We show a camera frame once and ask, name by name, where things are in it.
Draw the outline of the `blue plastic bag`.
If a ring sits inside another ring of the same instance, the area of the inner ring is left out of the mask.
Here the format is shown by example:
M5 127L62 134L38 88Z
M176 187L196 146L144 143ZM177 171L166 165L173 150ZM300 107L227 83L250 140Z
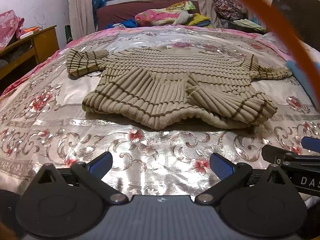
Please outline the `blue plastic bag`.
M92 0L92 11L95 28L98 26L97 10L104 7L106 3L106 0Z

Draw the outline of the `light green folded fabric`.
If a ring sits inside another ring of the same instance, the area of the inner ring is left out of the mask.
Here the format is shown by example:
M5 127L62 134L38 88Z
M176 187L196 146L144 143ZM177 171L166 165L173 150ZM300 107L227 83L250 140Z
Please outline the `light green folded fabric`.
M250 21L248 19L234 20L233 23L235 25L238 25L238 26L241 26L241 27L246 27L246 28L251 28L251 29L254 29L254 30L257 30L257 31L264 31L265 30L262 26L254 23L254 22L252 22L252 21Z

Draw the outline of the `blue garment on bed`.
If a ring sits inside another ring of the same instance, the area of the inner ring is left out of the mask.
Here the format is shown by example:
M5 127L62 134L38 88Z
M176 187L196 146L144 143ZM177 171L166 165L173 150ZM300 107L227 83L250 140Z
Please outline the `blue garment on bed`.
M116 27L120 27L120 28L137 28L138 27L138 23L134 19L128 19L128 20L125 20L125 21L120 22L120 23L110 23L106 27L104 27L103 30L116 28Z

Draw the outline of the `teal blue cloth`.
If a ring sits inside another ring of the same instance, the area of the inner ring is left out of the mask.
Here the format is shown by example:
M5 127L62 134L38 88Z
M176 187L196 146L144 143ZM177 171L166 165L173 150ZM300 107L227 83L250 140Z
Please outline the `teal blue cloth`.
M286 62L286 67L289 68L289 70L291 70L294 77L302 85L302 87L306 91L307 95L311 99L315 109L317 109L317 111L319 111L319 100L316 97L315 90L313 89L310 81L308 80L307 75L302 71L302 69L297 64L296 61L288 60Z

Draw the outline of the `pink floral cloth on cabinet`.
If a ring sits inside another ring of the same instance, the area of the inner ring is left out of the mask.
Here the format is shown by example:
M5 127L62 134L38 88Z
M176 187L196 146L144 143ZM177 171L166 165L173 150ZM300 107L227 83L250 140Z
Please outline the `pink floral cloth on cabinet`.
M24 32L24 18L18 17L13 10L0 16L0 49L3 50L16 37L18 40Z

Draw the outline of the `dark wooden board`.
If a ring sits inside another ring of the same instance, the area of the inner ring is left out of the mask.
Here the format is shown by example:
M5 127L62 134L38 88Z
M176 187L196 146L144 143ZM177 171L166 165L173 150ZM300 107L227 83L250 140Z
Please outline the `dark wooden board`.
M319 51L319 0L273 0L271 6L286 17L303 42Z

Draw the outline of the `white stuffed toy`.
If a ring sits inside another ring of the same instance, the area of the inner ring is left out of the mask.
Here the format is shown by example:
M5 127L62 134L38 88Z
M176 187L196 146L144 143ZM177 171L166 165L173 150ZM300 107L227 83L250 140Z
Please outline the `white stuffed toy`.
M183 10L178 18L173 22L173 25L184 25L189 21L190 18L193 17L193 14L190 14L188 11Z

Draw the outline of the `beige left curtain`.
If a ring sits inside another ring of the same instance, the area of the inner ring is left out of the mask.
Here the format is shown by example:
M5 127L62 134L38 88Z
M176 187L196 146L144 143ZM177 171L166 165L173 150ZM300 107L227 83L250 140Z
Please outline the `beige left curtain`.
M68 0L73 40L95 32L92 0Z

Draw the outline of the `green bottle by wall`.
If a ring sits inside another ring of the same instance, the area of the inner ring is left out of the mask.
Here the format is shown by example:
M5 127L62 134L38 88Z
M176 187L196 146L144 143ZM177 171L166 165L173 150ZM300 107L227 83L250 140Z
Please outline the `green bottle by wall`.
M70 25L65 25L65 36L66 36L66 43L69 43L73 40Z

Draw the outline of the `wooden side cabinet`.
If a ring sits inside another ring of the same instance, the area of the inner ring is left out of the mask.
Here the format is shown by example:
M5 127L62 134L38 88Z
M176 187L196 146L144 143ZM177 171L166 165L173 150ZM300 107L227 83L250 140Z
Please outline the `wooden side cabinet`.
M1 79L21 77L58 50L54 25L7 46L1 51Z

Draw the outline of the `yellow folded cloth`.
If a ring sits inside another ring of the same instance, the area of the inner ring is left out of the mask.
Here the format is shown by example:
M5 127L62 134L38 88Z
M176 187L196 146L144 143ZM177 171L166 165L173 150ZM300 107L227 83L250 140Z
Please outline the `yellow folded cloth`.
M199 13L194 13L193 16L186 22L187 26L197 26L197 27L207 27L211 25L211 20L209 17L201 15Z

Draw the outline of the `pink floral folded quilt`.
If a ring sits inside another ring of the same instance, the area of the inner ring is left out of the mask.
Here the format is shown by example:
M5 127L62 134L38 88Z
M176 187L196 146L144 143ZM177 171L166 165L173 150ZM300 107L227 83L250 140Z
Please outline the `pink floral folded quilt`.
M182 1L162 9L148 9L137 14L135 21L141 27L173 25L173 22L183 10L190 13L195 9L196 7L192 1Z

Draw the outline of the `dark red headboard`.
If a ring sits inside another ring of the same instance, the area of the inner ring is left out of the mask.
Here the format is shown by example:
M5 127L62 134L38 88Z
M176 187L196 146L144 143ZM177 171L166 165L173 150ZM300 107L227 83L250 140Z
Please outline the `dark red headboard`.
M98 30L103 30L110 23L120 23L128 19L135 19L135 16L148 9L162 9L169 7L183 0L150 0L150 1L133 1L106 5L97 10ZM191 14L199 13L199 5L192 1L196 9Z

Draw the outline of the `beige striped knit sweater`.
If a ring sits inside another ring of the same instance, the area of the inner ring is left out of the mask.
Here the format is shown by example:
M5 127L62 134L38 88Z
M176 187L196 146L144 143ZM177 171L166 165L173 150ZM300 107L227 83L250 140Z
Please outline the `beige striped knit sweater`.
M160 130L187 118L221 129L258 126L277 112L256 91L256 79L281 80L285 67L259 64L254 55L239 60L204 50L130 48L118 52L70 50L67 73L100 71L101 79L83 101L84 111L120 114Z

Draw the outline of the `dark floral bundle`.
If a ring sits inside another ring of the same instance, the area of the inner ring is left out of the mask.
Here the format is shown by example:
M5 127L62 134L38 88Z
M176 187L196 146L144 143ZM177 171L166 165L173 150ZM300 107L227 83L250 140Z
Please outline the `dark floral bundle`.
M225 20L234 21L245 19L247 8L238 0L213 0L215 12Z

